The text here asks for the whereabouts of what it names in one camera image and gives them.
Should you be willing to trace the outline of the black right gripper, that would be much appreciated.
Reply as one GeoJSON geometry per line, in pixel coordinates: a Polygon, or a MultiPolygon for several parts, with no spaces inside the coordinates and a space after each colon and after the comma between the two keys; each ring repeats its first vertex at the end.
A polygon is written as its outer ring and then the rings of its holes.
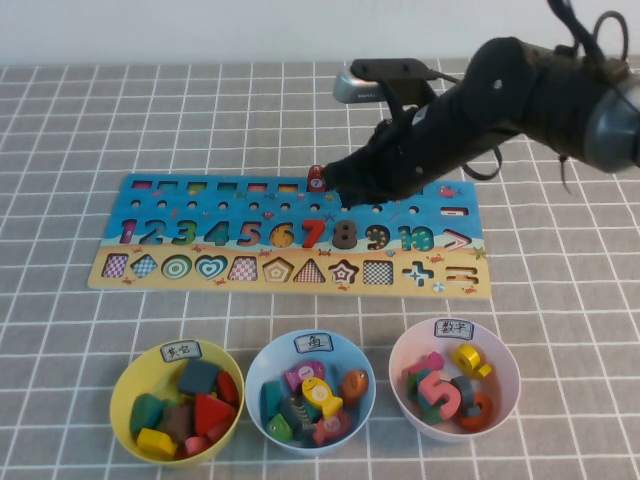
{"type": "Polygon", "coordinates": [[[480,155],[480,128],[457,92],[439,96],[415,122],[408,118],[376,128],[365,157],[327,164],[328,188],[342,188],[342,205],[382,204],[407,198],[427,183],[480,155]]]}

